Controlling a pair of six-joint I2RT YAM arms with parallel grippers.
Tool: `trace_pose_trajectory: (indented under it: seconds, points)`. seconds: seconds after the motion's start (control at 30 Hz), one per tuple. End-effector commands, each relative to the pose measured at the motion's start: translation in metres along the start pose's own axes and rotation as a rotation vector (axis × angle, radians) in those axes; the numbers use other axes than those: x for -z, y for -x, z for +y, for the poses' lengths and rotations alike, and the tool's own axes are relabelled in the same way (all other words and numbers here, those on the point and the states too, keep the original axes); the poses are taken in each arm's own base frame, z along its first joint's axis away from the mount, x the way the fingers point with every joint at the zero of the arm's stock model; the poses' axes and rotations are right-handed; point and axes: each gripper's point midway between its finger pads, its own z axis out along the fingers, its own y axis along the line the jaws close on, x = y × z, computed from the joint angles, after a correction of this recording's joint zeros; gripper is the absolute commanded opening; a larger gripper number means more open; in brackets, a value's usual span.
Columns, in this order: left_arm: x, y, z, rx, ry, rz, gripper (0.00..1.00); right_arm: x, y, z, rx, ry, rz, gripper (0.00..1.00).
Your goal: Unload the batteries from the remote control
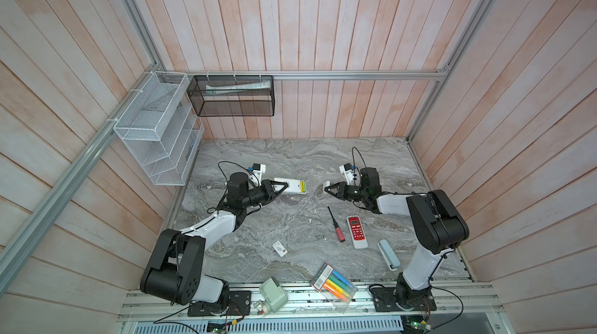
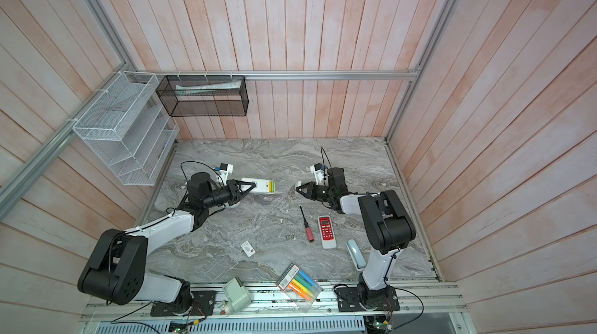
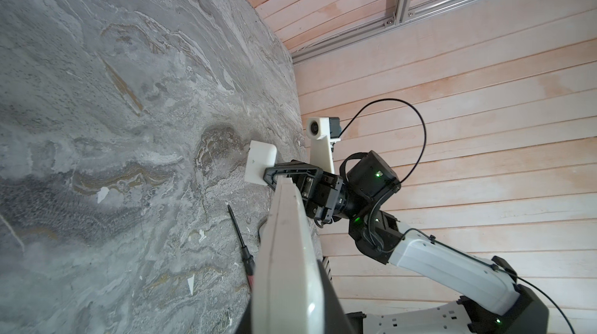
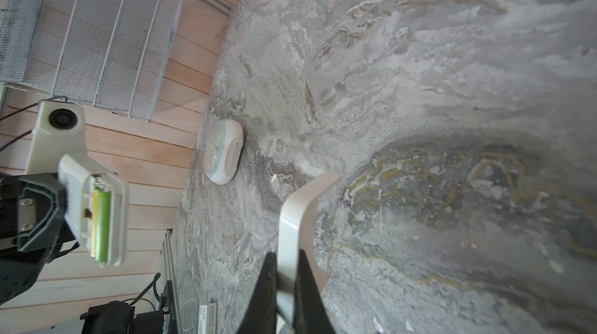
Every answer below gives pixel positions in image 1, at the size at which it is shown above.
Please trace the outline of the red handled screwdriver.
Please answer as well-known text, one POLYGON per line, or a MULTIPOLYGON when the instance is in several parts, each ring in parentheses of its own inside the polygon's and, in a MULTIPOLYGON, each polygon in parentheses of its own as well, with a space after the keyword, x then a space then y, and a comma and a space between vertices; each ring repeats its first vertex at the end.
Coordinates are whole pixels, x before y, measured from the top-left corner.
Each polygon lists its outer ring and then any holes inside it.
POLYGON ((332 213, 331 208, 328 206, 327 209, 328 209, 328 212, 330 213, 330 216, 331 216, 331 219, 332 219, 332 222, 333 222, 333 225, 334 225, 334 231, 335 231, 335 233, 337 235, 338 241, 339 242, 345 242, 346 238, 344 236, 344 233, 343 233, 342 229, 340 228, 339 223, 335 219, 335 217, 334 217, 334 215, 332 213))

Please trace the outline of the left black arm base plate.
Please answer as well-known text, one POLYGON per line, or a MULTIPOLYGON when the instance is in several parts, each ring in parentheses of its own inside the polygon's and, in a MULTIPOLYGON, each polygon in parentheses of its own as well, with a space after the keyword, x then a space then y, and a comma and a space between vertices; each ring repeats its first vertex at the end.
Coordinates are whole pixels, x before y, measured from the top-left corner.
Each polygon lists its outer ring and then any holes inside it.
POLYGON ((188 309, 189 317, 210 317, 222 315, 250 315, 252 293, 250 290, 233 290, 224 293, 214 303, 197 301, 188 309))

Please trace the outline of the white remote with yellow sticker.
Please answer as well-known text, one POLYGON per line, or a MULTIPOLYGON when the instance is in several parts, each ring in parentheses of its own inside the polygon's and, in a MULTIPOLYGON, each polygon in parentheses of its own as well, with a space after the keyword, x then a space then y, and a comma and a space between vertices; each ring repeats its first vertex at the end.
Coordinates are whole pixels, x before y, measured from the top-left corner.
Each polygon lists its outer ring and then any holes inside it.
POLYGON ((275 181, 288 182, 289 188, 284 191, 284 194, 306 194, 306 182, 298 179, 275 178, 275 181))

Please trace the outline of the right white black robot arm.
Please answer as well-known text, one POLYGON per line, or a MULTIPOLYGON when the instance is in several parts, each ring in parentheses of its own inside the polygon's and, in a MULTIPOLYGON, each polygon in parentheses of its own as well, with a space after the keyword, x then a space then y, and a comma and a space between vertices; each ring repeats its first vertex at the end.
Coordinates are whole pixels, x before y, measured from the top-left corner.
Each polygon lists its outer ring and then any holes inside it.
POLYGON ((323 191, 373 214, 408 215, 418 241, 409 265, 396 280, 390 304, 404 311, 433 307, 432 277, 442 260, 469 238, 465 220, 441 189, 425 193, 385 191, 373 167, 360 170, 357 182, 324 183, 323 191))

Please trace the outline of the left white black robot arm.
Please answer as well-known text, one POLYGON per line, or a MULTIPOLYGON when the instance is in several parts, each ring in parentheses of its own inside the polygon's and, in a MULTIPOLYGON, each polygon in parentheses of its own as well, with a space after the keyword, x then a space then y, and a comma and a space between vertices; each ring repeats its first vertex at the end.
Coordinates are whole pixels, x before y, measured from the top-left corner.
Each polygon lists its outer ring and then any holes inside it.
POLYGON ((228 308, 228 283, 202 271, 205 252, 288 188, 286 182, 269 179, 255 186, 247 173, 232 174, 208 218, 183 230, 162 231, 141 277, 140 291, 170 304, 206 304, 216 312, 228 308))

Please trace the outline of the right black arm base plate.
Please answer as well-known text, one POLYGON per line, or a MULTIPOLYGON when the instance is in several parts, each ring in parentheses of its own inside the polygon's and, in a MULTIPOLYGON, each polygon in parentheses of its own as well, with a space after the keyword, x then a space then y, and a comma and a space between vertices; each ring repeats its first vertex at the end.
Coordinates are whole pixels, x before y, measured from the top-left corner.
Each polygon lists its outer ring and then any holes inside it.
POLYGON ((433 312, 437 310, 431 290, 414 292, 399 287, 384 287, 373 284, 368 287, 376 312, 433 312))

